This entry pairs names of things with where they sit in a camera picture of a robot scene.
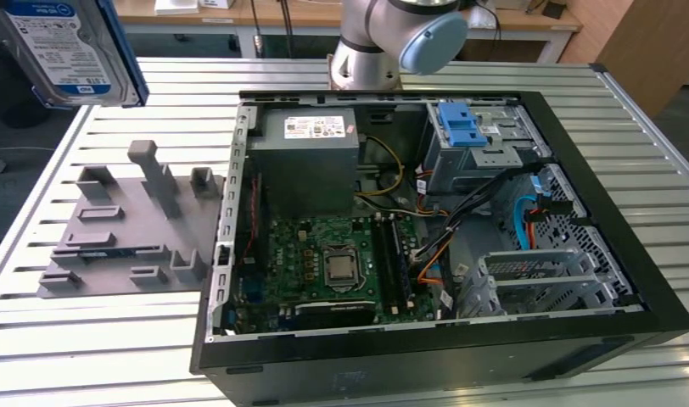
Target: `power supply label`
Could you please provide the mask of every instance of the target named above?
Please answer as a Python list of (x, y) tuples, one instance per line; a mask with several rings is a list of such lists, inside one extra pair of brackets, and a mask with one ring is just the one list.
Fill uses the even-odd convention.
[(79, 31), (75, 8), (66, 3), (13, 2), (6, 12), (53, 84), (73, 94), (107, 93), (110, 78), (98, 53), (81, 39), (89, 34)]
[(285, 138), (345, 136), (345, 117), (342, 116), (291, 116), (285, 120)]

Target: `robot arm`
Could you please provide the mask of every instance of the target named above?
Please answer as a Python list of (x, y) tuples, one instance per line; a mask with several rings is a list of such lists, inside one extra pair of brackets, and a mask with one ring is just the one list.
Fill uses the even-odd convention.
[(441, 70), (462, 49), (469, 25), (458, 0), (347, 0), (341, 43), (330, 66), (346, 90), (394, 89), (399, 67), (417, 75)]

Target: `hard drive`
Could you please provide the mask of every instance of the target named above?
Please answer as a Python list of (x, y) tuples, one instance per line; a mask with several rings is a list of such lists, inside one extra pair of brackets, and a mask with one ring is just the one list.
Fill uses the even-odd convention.
[(0, 0), (0, 36), (47, 107), (146, 104), (113, 0)]

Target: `aluminum table surface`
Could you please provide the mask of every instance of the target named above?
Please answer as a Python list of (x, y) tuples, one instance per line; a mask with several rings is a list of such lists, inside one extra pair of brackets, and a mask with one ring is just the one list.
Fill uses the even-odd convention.
[[(81, 167), (129, 164), (151, 139), (173, 172), (227, 173), (242, 89), (325, 89), (326, 62), (141, 59), (147, 107), (85, 107), (0, 246), (0, 406), (227, 405), (189, 373), (199, 293), (38, 299), (49, 256), (79, 197)], [(584, 65), (458, 63), (409, 89), (541, 91), (689, 309), (689, 165), (610, 76)], [(689, 334), (569, 380), (350, 400), (354, 404), (689, 405)]]

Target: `motherboard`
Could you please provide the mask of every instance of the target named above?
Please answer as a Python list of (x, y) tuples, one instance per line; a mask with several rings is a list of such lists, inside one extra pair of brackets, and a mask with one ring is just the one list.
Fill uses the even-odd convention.
[(409, 274), (417, 244), (409, 216), (273, 220), (266, 273), (243, 278), (243, 330), (433, 320)]

